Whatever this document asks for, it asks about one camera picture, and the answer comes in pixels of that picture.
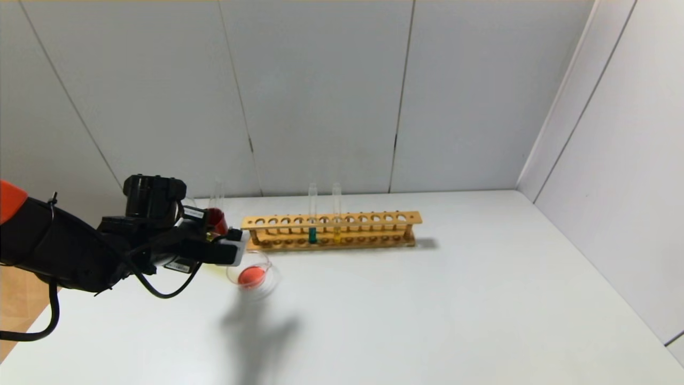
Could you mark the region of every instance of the wooden test tube rack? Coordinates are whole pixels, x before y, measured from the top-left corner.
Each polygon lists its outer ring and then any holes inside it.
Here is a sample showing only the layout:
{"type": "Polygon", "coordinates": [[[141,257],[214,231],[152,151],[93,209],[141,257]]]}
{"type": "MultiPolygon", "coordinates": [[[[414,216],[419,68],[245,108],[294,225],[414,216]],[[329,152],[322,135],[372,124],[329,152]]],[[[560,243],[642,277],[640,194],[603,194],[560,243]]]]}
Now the wooden test tube rack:
{"type": "Polygon", "coordinates": [[[342,214],[336,223],[333,214],[320,214],[313,223],[309,215],[246,216],[242,230],[249,230],[248,250],[297,251],[315,249],[364,249],[411,247],[416,245],[413,225],[423,222],[417,211],[353,212],[342,214]],[[316,243],[309,243],[308,229],[316,227],[316,243]],[[334,229],[340,229],[340,242],[334,229]]]}

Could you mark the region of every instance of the white label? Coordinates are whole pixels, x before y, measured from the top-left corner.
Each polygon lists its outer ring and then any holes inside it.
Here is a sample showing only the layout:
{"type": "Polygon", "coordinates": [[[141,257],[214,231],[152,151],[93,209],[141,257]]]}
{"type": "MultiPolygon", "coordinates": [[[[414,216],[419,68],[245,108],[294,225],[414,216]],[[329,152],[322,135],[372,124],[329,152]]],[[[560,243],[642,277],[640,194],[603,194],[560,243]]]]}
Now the white label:
{"type": "Polygon", "coordinates": [[[187,208],[187,207],[185,208],[185,213],[190,215],[190,216],[194,216],[195,218],[199,218],[199,219],[202,219],[205,217],[204,212],[201,212],[199,210],[194,210],[191,208],[187,208]]]}
{"type": "Polygon", "coordinates": [[[175,271],[182,271],[183,273],[189,273],[190,272],[190,266],[185,266],[184,264],[179,264],[175,262],[169,262],[164,265],[164,267],[169,268],[171,270],[175,271]]]}

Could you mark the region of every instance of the test tube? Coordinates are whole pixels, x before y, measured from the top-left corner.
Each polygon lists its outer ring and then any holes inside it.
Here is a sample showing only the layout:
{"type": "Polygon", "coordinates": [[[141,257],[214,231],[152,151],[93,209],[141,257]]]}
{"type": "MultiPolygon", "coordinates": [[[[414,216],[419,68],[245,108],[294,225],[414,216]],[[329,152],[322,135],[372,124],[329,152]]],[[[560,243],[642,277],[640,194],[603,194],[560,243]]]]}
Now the test tube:
{"type": "MultiPolygon", "coordinates": [[[[316,197],[318,196],[318,188],[316,183],[308,185],[308,221],[309,223],[316,222],[316,197]]],[[[308,229],[308,242],[316,243],[316,227],[308,229]]]]}
{"type": "Polygon", "coordinates": [[[332,221],[335,224],[333,227],[333,241],[335,243],[342,242],[342,230],[340,224],[342,223],[342,187],[339,183],[332,185],[332,221]]]}
{"type": "Polygon", "coordinates": [[[226,215],[223,212],[225,201],[224,183],[218,177],[214,178],[214,191],[209,198],[209,224],[213,226],[212,233],[225,235],[228,232],[226,215]]]}

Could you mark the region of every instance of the petri dish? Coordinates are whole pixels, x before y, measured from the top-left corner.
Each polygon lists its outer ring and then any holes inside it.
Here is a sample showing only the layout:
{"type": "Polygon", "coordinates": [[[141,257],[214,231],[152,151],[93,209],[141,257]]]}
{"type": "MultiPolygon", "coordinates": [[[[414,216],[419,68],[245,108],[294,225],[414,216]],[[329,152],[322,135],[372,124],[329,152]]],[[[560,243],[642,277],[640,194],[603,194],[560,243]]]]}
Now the petri dish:
{"type": "Polygon", "coordinates": [[[268,295],[277,284],[273,264],[262,251],[249,251],[242,255],[239,266],[226,267],[226,276],[240,290],[257,297],[268,295]]]}

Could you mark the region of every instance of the wooden floor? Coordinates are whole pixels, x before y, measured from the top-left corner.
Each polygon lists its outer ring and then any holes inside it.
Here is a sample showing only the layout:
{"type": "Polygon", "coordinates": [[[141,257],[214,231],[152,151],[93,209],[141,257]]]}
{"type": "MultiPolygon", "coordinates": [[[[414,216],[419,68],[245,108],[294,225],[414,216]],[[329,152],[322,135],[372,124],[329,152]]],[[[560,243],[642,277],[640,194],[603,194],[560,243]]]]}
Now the wooden floor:
{"type": "MultiPolygon", "coordinates": [[[[47,284],[33,273],[0,267],[0,329],[26,332],[49,303],[47,284]]],[[[0,362],[15,344],[0,341],[0,362]]]]}

